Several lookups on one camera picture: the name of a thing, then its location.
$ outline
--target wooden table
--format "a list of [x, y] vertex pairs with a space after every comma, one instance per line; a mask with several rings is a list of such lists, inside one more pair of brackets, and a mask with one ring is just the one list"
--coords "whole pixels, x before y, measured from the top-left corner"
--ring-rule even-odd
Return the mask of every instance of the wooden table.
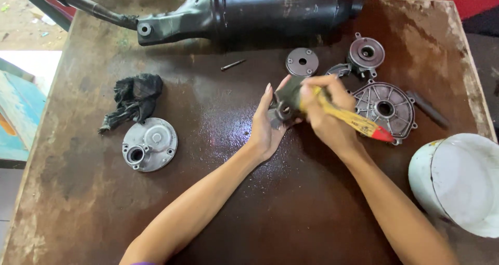
[[[175, 10], [183, 0], [96, 0], [117, 12]], [[416, 90], [452, 122], [443, 131], [416, 109], [398, 147], [363, 139], [380, 168], [414, 200], [407, 168], [422, 145], [456, 133], [495, 139], [469, 47], [452, 1], [367, 0], [332, 38], [307, 42], [319, 73], [344, 60], [354, 33], [379, 40], [378, 81]], [[286, 75], [280, 47], [208, 40], [141, 47], [136, 33], [78, 12], [60, 60], [17, 199], [3, 264], [117, 264], [128, 244], [171, 201], [245, 141], [269, 81]], [[226, 72], [220, 67], [246, 58]], [[154, 117], [177, 130], [174, 159], [139, 173], [123, 160], [132, 123], [105, 136], [116, 80], [159, 74], [165, 91]], [[465, 264], [497, 264], [499, 241], [437, 224]], [[399, 264], [353, 177], [311, 129], [287, 132], [277, 153], [251, 173], [213, 221], [171, 263]]]

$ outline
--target white bucket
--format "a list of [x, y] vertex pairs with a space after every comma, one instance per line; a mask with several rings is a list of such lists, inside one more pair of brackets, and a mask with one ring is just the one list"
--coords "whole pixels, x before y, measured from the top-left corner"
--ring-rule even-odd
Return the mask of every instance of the white bucket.
[[428, 214], [499, 237], [499, 145], [490, 139], [457, 134], [428, 143], [411, 159], [409, 184]]

